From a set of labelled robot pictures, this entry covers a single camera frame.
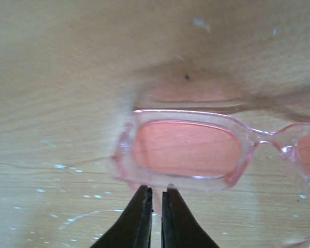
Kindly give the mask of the pink transparent sunglasses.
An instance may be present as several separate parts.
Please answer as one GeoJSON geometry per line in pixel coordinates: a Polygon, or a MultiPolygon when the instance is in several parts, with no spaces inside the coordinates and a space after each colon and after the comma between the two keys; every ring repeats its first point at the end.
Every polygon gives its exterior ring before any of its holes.
{"type": "Polygon", "coordinates": [[[134,110],[115,143],[109,174],[131,190],[153,189],[153,239],[161,245],[162,207],[181,241],[220,247],[310,247],[310,123],[276,131],[231,116],[134,110]]]}

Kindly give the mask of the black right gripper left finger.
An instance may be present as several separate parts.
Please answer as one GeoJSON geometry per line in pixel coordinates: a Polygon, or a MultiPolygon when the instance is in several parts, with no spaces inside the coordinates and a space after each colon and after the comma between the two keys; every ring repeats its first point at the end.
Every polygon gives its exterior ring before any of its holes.
{"type": "Polygon", "coordinates": [[[152,188],[141,185],[118,220],[92,245],[92,247],[150,247],[153,213],[152,198],[152,188]]]}

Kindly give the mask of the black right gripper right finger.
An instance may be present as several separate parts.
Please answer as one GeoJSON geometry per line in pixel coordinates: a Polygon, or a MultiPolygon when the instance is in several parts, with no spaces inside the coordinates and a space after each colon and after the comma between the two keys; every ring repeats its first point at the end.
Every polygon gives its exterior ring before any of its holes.
{"type": "Polygon", "coordinates": [[[162,192],[161,238],[161,247],[218,247],[174,186],[162,192]]]}

